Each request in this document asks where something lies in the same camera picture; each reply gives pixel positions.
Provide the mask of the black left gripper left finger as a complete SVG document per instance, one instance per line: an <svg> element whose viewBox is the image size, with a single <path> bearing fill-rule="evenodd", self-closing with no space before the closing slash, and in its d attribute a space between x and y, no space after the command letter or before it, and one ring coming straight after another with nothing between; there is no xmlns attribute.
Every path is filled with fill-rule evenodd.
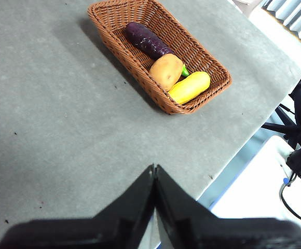
<svg viewBox="0 0 301 249"><path fill-rule="evenodd" d="M16 224L0 248L138 248L155 208L154 180L155 166L150 165L95 217Z"/></svg>

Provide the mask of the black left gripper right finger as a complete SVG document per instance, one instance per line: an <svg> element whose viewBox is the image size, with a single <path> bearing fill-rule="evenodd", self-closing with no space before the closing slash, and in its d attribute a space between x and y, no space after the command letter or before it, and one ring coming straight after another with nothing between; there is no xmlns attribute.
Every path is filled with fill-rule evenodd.
<svg viewBox="0 0 301 249"><path fill-rule="evenodd" d="M174 248L301 248L301 228L275 218L219 218L160 165L154 167L156 210Z"/></svg>

